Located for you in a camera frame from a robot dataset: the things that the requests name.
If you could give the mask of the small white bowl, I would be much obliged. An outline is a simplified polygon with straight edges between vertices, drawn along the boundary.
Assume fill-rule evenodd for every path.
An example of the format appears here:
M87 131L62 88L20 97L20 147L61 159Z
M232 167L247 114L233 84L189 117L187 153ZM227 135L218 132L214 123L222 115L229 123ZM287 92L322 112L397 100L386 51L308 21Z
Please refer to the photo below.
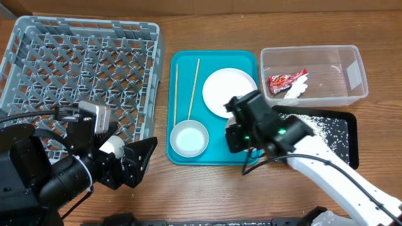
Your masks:
M229 128L230 126L236 125L236 118L232 116L229 118L225 124L225 129Z

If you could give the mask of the white napkin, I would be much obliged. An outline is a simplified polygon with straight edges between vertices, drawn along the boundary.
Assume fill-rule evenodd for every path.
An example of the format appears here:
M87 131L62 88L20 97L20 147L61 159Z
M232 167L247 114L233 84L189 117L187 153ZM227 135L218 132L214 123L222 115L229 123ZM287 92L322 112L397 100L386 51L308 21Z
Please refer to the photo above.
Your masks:
M284 96L284 99L297 99L304 93L308 87L305 83L308 80L306 75L299 77L290 87L289 91Z

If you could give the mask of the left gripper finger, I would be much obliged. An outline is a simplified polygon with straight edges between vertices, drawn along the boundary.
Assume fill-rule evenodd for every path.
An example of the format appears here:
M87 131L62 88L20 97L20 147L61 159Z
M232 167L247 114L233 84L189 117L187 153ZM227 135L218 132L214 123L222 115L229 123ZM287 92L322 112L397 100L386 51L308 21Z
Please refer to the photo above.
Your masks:
M125 185L135 188L142 182L147 165L157 144L157 137L150 137L123 147L122 167Z
M100 148L114 133L117 131L118 123L110 122L109 128L106 132L95 135L95 146Z

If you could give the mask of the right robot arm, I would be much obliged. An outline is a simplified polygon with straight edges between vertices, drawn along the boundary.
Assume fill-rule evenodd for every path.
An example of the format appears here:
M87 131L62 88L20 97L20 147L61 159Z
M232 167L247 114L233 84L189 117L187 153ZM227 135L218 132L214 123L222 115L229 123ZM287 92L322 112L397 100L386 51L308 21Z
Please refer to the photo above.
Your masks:
M342 161L301 119L282 119L260 91L232 97L224 107L235 118L225 130L230 152L262 149L268 156L251 168L243 167L243 175L283 159L321 187L355 225L401 225L399 199L381 191Z

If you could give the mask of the white paper cup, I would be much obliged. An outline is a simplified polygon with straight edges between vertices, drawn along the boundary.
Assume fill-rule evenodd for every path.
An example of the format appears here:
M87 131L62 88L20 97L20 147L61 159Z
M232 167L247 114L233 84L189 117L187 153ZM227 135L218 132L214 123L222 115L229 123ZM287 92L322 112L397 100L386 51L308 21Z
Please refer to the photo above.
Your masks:
M117 159L120 159L124 154L124 141L118 136L111 136L100 148L104 153L113 153Z

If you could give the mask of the red snack wrapper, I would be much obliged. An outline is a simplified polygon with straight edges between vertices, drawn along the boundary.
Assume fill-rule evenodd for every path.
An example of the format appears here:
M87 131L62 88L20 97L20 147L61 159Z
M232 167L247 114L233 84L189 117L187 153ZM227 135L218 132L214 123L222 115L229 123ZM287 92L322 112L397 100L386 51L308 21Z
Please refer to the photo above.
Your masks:
M293 75L281 74L270 76L268 77L267 81L269 85L269 91L273 95L276 95L282 90L290 88L299 78L306 77L307 75L307 69L304 68Z

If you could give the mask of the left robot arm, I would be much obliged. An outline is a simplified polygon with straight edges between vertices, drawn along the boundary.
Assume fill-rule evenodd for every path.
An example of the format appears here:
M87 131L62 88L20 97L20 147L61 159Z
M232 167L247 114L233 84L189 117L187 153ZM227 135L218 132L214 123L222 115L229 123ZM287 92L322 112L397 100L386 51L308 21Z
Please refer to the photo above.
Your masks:
M141 183L158 140L123 144L118 158L100 149L116 129L113 122L97 136L93 121L69 122L67 138L60 139L68 156L55 164L41 143L47 134L57 137L54 132L31 124L1 129L1 225L63 225L59 209L83 191L90 197L94 183L112 190Z

